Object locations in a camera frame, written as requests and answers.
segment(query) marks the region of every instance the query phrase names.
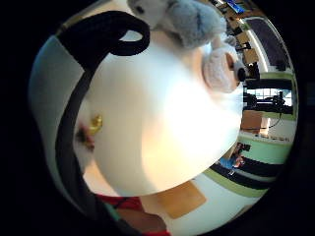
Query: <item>gray plush toy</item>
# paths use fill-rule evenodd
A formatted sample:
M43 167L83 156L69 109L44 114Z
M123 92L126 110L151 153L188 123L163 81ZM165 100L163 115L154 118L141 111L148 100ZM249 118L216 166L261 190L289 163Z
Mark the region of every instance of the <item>gray plush toy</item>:
M226 21L211 7L195 0L128 0L132 12L151 29L179 35L183 46L195 48L226 32Z

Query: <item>stuffed animal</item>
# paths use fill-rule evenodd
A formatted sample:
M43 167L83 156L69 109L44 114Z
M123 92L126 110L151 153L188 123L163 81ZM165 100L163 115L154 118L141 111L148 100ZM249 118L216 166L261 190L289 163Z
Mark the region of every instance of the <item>stuffed animal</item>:
M195 0L128 0L128 5L152 30L162 28L178 34L186 48L204 45L226 32L224 17Z
M212 51L203 62L203 76L210 89L233 92L246 77L245 66L235 50L235 38L216 37Z

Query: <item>desk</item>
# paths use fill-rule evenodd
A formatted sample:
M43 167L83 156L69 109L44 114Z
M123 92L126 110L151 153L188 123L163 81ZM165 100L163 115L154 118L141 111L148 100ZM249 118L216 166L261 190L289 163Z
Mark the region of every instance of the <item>desk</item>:
M243 50L245 64L251 64L259 61L255 48Z
M240 44L244 44L244 43L246 43L246 42L249 41L249 37L248 37L246 31L243 31L243 32L239 33L239 34L236 36L236 39L238 40L238 42L239 42Z
M191 182L156 194L169 217L181 217L206 202L205 196Z

